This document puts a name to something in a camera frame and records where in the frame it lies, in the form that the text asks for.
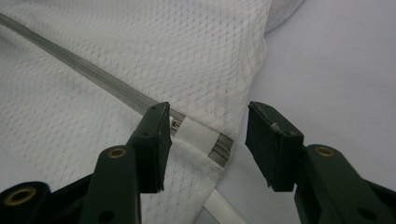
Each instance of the zipper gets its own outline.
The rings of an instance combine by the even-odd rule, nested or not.
[[[105,70],[79,57],[77,54],[49,41],[41,35],[36,34],[2,13],[0,13],[0,24],[22,35],[59,61],[67,64],[89,81],[109,92],[139,114],[143,115],[149,107],[158,104],[155,100],[149,98],[147,95],[134,89],[120,79],[113,77]],[[172,117],[171,134],[174,135],[183,122],[185,116],[172,108],[170,109],[169,114]],[[220,166],[224,167],[230,159],[232,145],[233,140],[221,133],[208,157]]]

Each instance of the gray zipper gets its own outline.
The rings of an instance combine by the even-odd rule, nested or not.
[[[127,104],[139,114],[143,115],[150,106],[158,103],[140,91],[135,90],[125,82],[113,77],[108,72],[104,71],[93,63],[90,63],[87,60],[77,56],[77,54],[56,45],[55,43],[49,41],[41,35],[36,34],[17,21],[14,21],[1,13],[0,24],[30,40],[59,61],[67,64],[82,76]],[[178,113],[174,109],[170,110],[170,116],[174,118],[171,124],[171,133],[175,134],[185,116]],[[208,157],[217,164],[224,167],[227,161],[230,159],[232,145],[233,140],[224,134],[220,134],[218,141],[214,145]]]

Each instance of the brass screw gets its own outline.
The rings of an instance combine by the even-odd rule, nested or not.
[[[330,148],[327,147],[316,147],[315,151],[320,155],[324,157],[333,157],[334,156],[334,151]]]
[[[108,153],[107,156],[111,159],[116,159],[123,157],[126,154],[126,150],[123,148],[113,148]]]
[[[11,192],[6,199],[4,200],[4,204],[6,206],[16,206],[22,203],[26,203],[31,200],[37,190],[33,187],[24,187]]]

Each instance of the white strap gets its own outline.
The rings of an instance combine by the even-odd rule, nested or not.
[[[204,208],[219,224],[246,224],[246,221],[216,190],[213,190],[204,204]]]

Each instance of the zipper tape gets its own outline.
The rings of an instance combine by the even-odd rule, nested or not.
[[[147,97],[147,95],[110,75],[105,70],[79,57],[77,54],[49,41],[41,35],[36,34],[2,13],[0,13],[0,24],[36,44],[59,61],[80,73],[89,81],[115,96],[139,114],[143,115],[149,107],[158,104],[155,100]],[[174,109],[170,109],[169,114],[173,118],[171,134],[175,134],[185,116]],[[220,134],[208,157],[220,166],[225,167],[227,161],[230,159],[232,145],[232,139],[224,134]]]

